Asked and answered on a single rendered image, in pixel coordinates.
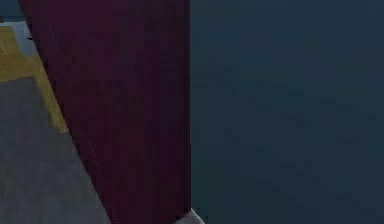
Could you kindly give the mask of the dark maroon room door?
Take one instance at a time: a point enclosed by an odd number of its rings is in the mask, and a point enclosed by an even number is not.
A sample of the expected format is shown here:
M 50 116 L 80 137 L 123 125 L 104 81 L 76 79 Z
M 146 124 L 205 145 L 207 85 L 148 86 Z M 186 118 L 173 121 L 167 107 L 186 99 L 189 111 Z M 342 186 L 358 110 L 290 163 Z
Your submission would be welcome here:
M 189 0 L 18 0 L 112 224 L 189 212 Z

